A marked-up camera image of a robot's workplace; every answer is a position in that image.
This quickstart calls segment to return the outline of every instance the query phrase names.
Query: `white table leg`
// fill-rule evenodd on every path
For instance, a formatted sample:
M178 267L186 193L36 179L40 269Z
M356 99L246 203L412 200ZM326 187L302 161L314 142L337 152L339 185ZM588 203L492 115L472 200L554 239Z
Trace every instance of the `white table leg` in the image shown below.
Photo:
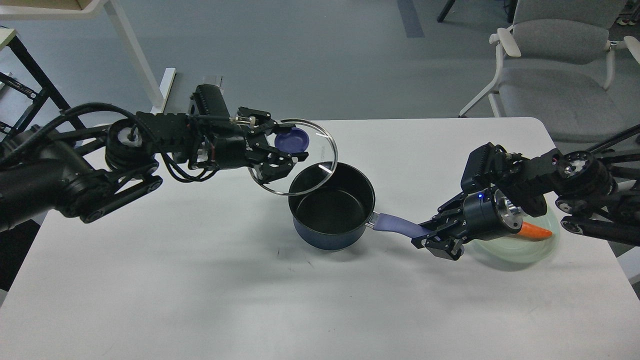
M147 58L138 43L135 33L133 32L131 23L124 13L124 9L116 0L107 1L104 4L104 9L107 12L107 15L109 15L109 19L111 20L113 27L116 29L118 36L122 40L133 67L136 69L138 76L142 80L145 92L153 104L152 111L163 112L166 104L166 98L169 95L169 89L173 83L175 68L169 68L164 72L164 78L166 78L168 75L167 73L171 73L170 69L173 69L173 74L170 74L169 82L165 83L163 78L163 83L166 85L166 91L163 93L160 87L158 87L157 81L149 67L149 63L147 62Z
M152 114L159 114L164 112L166 106L166 100L169 98L169 91L173 85L173 79L175 78L175 67L168 67L164 70L162 81L160 81L160 93L162 94L162 104L160 106L153 106L151 108Z

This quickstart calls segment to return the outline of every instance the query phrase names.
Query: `orange carrot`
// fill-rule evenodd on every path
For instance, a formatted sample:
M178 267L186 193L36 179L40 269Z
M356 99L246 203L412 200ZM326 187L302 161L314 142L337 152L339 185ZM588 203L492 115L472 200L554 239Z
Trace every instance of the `orange carrot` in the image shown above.
M553 235L553 233L543 227L530 224L528 222L522 222L522 228L517 234L533 241L544 240Z

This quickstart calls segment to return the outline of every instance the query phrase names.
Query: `chair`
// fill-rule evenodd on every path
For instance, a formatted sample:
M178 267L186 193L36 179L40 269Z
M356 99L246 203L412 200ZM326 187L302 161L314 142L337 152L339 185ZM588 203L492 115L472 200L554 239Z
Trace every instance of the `chair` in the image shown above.
M638 40L609 41L609 28L624 4L625 0L519 0L513 25L498 29L489 39L496 45L493 80L460 117L488 96L496 117L540 119L555 142L599 142L634 125L607 94L614 79L615 50L628 48L640 62ZM503 67L505 53L571 64L587 64L606 54L607 77L599 85L571 70Z

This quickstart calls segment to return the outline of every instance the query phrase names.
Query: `gray floor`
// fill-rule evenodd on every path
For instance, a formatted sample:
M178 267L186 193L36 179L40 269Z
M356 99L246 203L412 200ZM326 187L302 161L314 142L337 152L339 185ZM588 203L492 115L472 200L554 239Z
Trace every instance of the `gray floor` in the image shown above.
M435 18L445 0L414 0L424 37L411 38L400 0L120 3L156 76L165 67L177 67L168 112L186 111L197 84L223 76L231 110L249 106L276 119L456 117L493 77L495 51L488 37L508 26L501 0L458 0L441 24ZM0 25L18 30L71 105L102 101L131 111L150 109L104 12L90 20ZM640 37L640 26L614 28L612 40L629 34ZM626 51L618 55L617 66L610 94L623 114L640 119L640 66ZM0 53L0 70L35 85L9 50ZM604 79L604 59L581 71ZM3 90L0 120L11 124L24 104L19 95ZM48 105L37 122L55 115ZM468 115L492 116L488 101ZM113 117L83 120L92 125Z

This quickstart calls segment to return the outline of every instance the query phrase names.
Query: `blue pot exterior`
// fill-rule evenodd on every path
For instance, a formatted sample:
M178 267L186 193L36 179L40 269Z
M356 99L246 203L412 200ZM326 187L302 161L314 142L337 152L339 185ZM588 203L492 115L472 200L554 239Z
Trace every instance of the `blue pot exterior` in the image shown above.
M342 250L354 242L356 242L364 233L366 226L360 226L359 228L352 230L348 233L341 234L322 234L317 231L313 231L308 227L301 224L298 219L293 218L293 226L300 237L305 240L309 245L317 247L321 250L336 251Z

